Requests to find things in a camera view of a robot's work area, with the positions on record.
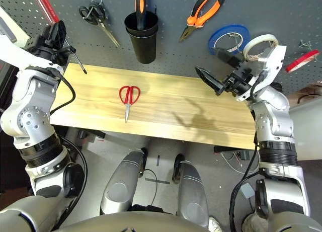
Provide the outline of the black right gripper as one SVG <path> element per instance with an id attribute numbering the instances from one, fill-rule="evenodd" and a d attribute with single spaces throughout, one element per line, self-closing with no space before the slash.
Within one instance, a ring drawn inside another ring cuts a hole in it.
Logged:
<path id="1" fill-rule="evenodd" d="M 233 71 L 221 82 L 217 80 L 206 69 L 195 66 L 195 71 L 199 78 L 208 86 L 210 86 L 217 96 L 222 92 L 232 93 L 234 97 L 241 97 L 243 99 L 250 98 L 250 90 L 252 85 L 250 81 L 255 76 L 252 74 L 252 67 L 249 63 L 241 63 L 231 52 L 223 48 L 216 49 L 216 56 L 224 63 L 230 65 Z"/>

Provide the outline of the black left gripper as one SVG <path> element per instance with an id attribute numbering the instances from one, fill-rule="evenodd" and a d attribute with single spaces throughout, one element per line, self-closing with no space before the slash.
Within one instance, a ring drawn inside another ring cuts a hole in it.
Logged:
<path id="1" fill-rule="evenodd" d="M 42 37 L 30 38 L 26 42 L 26 51 L 58 65 L 67 65 L 68 57 L 76 52 L 72 46 L 63 47 L 66 27 L 63 21 L 47 26 Z"/>

